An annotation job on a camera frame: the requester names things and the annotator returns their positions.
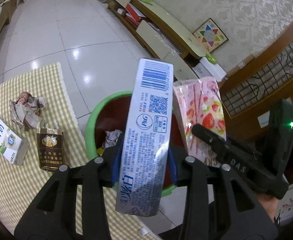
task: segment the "patterned wallpaper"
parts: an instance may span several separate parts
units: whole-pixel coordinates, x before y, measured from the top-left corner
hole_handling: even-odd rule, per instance
[[[293,22],[293,0],[154,0],[191,32],[211,17],[229,41],[212,55],[228,72],[258,56]]]

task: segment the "checkered tablecloth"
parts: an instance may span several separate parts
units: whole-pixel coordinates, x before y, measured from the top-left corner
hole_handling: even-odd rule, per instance
[[[49,126],[57,122],[64,131],[65,161],[70,167],[82,166],[88,162],[85,142],[78,127],[66,92],[60,63],[48,65],[0,85],[0,118],[20,137],[26,138],[30,147],[22,166],[10,164],[0,153],[0,220],[5,227],[14,232],[23,213],[51,176],[38,165],[36,131],[20,130],[10,119],[9,101],[28,91],[35,97],[44,97],[48,104],[41,116]],[[77,194],[76,229],[81,227],[81,188]],[[106,212],[110,233],[113,239],[160,239],[153,233],[144,237],[139,235],[145,227],[135,216],[123,215],[115,211],[116,193],[104,188]]]

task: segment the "plastic bag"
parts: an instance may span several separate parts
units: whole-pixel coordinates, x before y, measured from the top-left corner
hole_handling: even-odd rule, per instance
[[[173,91],[173,109],[188,154],[206,165],[219,167],[221,164],[211,147],[191,133],[192,125],[199,123],[226,139],[223,109],[215,78],[176,81]]]

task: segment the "screw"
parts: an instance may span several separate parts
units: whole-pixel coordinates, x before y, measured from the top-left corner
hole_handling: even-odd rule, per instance
[[[66,171],[68,169],[68,166],[63,164],[59,167],[59,171]]]
[[[102,157],[96,157],[96,158],[94,159],[94,162],[95,162],[96,164],[103,163],[103,158],[102,158]]]
[[[231,169],[231,166],[229,165],[229,164],[222,164],[222,170],[224,170],[224,171],[230,171],[230,169]]]
[[[195,162],[195,158],[193,156],[187,156],[187,157],[185,157],[185,160],[188,163],[194,163]]]

